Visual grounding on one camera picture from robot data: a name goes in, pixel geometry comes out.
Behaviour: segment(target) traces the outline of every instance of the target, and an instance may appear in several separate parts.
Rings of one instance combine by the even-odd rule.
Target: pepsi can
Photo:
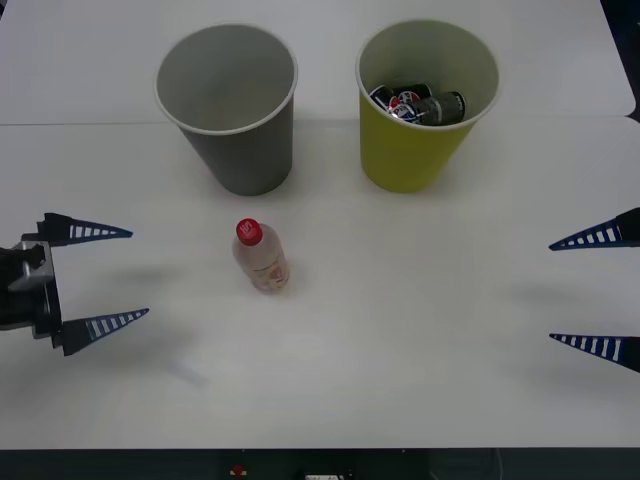
[[[413,103],[433,95],[433,90],[426,83],[416,83],[407,85],[406,87],[397,87],[392,89],[393,94],[398,97],[402,103]]]
[[[386,85],[381,85],[369,93],[371,99],[385,112],[406,122],[415,123],[417,115],[413,105],[401,102]]]
[[[467,111],[467,104],[459,92],[446,92],[413,102],[417,122],[439,127],[460,123]]]

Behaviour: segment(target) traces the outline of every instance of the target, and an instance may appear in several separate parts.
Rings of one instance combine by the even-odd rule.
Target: bottle label
[[[278,290],[289,280],[289,266],[281,253],[268,267],[253,271],[253,277],[259,288],[263,290]]]

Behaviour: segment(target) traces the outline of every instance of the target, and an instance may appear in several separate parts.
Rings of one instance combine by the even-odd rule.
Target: table surface
[[[635,101],[598,0],[19,0],[0,23],[0,124],[164,122],[157,66],[221,21],[280,35],[300,67],[296,116],[357,115],[354,62],[383,26],[412,17],[486,38],[505,74],[499,110],[627,115]]]
[[[494,112],[397,195],[355,121],[300,121],[246,198],[172,125],[0,127],[0,245],[45,211],[131,229],[54,251],[63,313],[151,309],[68,358],[0,335],[0,448],[640,447],[638,374],[547,337],[640,334],[637,251],[547,249],[640,204],[638,128]],[[246,216],[282,238],[281,295],[234,263]]]

